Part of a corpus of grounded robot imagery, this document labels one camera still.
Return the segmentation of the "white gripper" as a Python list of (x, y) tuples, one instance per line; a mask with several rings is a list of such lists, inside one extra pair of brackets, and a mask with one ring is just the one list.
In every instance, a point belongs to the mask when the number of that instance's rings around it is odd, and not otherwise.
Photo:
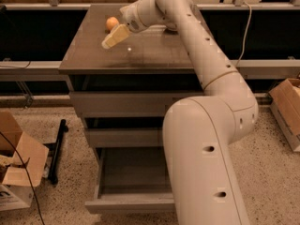
[(120, 8), (123, 24), (109, 26), (109, 34), (104, 38), (101, 45), (104, 49), (110, 49), (130, 36), (130, 32), (139, 33), (149, 27), (147, 16), (149, 2), (138, 0), (130, 5)]

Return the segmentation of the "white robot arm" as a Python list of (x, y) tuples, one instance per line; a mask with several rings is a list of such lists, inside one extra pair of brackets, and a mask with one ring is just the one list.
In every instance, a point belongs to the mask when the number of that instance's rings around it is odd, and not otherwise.
[(139, 0), (105, 37), (110, 49), (132, 33), (168, 24), (179, 34), (204, 91), (175, 102), (163, 147), (179, 225), (250, 225), (228, 146), (254, 128), (258, 103), (193, 10), (191, 0)]

